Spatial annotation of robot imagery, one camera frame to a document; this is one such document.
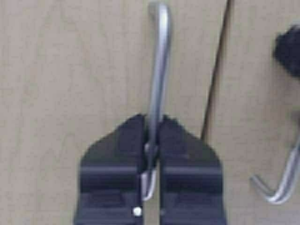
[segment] small screw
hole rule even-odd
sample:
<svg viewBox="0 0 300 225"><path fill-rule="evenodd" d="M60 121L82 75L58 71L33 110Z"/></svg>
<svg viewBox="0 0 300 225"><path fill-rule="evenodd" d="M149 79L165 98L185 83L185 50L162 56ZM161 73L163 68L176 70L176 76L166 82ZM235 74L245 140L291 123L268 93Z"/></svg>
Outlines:
<svg viewBox="0 0 300 225"><path fill-rule="evenodd" d="M134 207L132 212L135 217L140 217L142 215L141 207Z"/></svg>
<svg viewBox="0 0 300 225"><path fill-rule="evenodd" d="M165 215L165 209L161 209L161 210L160 210L160 215L161 215L161 216L164 216L164 215Z"/></svg>

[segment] wooden wall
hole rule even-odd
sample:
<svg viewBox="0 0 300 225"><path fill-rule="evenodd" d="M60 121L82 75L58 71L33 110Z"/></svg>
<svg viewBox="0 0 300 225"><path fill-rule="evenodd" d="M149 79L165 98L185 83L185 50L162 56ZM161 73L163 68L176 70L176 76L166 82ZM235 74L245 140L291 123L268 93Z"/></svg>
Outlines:
<svg viewBox="0 0 300 225"><path fill-rule="evenodd" d="M300 188L270 206L248 178L259 173L276 187L298 134L300 83L271 53L276 35L299 20L300 2L229 0L222 36L227 0L167 2L174 30L166 112L197 136L207 121L204 137L224 163L228 224L298 224ZM72 224L81 155L147 112L147 4L0 0L1 224ZM155 195L147 224L158 224L157 207Z"/></svg>

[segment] wooden panel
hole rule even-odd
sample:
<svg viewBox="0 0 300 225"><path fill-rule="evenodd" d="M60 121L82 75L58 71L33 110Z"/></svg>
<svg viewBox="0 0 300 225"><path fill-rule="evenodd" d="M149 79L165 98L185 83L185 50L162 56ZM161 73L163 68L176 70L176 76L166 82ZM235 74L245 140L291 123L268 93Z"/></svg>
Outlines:
<svg viewBox="0 0 300 225"><path fill-rule="evenodd" d="M272 58L277 34L299 19L299 8L298 0L233 1L207 130L224 163L231 225L299 224L299 188L271 206L248 180L259 173L276 188L299 132L300 83Z"/></svg>
<svg viewBox="0 0 300 225"><path fill-rule="evenodd" d="M166 111L199 135L225 0L169 2ZM81 155L147 110L147 1L2 0L0 15L1 223L71 224Z"/></svg>

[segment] black plastic object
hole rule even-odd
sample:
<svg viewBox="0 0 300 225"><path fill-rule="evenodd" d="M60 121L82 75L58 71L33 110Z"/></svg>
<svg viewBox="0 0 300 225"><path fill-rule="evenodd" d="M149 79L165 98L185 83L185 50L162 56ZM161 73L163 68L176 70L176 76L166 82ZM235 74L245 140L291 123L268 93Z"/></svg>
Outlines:
<svg viewBox="0 0 300 225"><path fill-rule="evenodd" d="M277 37L274 57L291 75L300 77L300 26L292 26Z"/></svg>
<svg viewBox="0 0 300 225"><path fill-rule="evenodd" d="M75 225L141 225L144 117L136 115L90 146L79 171Z"/></svg>
<svg viewBox="0 0 300 225"><path fill-rule="evenodd" d="M223 176L214 151L177 121L159 130L161 225L226 225Z"/></svg>

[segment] silver hook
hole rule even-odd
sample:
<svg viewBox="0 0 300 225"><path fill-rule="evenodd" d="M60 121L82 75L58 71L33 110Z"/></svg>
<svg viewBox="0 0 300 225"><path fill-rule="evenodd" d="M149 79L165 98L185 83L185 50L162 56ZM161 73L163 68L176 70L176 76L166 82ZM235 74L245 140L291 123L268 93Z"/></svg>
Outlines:
<svg viewBox="0 0 300 225"><path fill-rule="evenodd" d="M153 196L156 181L154 158L157 152L158 126L163 119L166 75L171 47L171 16L169 7L161 2L148 5L149 14L154 20L156 46L153 64L153 78L150 106L147 118L148 142L145 151L148 157L148 168L142 174L142 195L146 201Z"/></svg>
<svg viewBox="0 0 300 225"><path fill-rule="evenodd" d="M257 192L262 195L269 203L282 204L292 195L300 176L300 136L295 147L291 150L286 162L285 171L277 191L270 189L265 182L255 175L250 178L251 183Z"/></svg>

